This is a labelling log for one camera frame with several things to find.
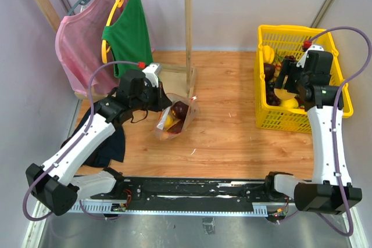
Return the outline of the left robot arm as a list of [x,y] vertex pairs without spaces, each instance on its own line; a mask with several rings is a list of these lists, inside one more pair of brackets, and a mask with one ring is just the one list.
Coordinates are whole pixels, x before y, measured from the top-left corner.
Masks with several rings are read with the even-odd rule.
[[61,216],[74,204],[98,194],[112,199],[124,193],[124,177],[112,168],[94,175],[76,177],[75,173],[93,152],[137,110],[161,112],[171,106],[158,78],[156,64],[143,70],[128,70],[117,88],[93,104],[88,120],[55,155],[41,166],[26,170],[28,195],[33,195],[51,213]]

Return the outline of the clear zip top bag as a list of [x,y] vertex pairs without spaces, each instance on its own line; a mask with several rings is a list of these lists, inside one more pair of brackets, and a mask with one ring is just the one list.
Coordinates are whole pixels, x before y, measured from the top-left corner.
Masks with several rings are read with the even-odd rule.
[[161,141],[180,135],[199,113],[196,96],[185,98],[173,93],[166,96],[171,100],[171,106],[161,112],[153,130]]

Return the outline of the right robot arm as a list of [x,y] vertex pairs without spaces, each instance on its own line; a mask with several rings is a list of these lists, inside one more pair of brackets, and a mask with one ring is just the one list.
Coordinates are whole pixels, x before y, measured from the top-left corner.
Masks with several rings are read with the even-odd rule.
[[285,172],[270,172],[263,194],[271,202],[286,196],[299,211],[340,215],[362,199],[352,185],[342,142],[344,102],[338,86],[330,84],[333,55],[318,45],[299,61],[283,62],[275,88],[298,95],[305,105],[313,138],[314,166],[310,182]]

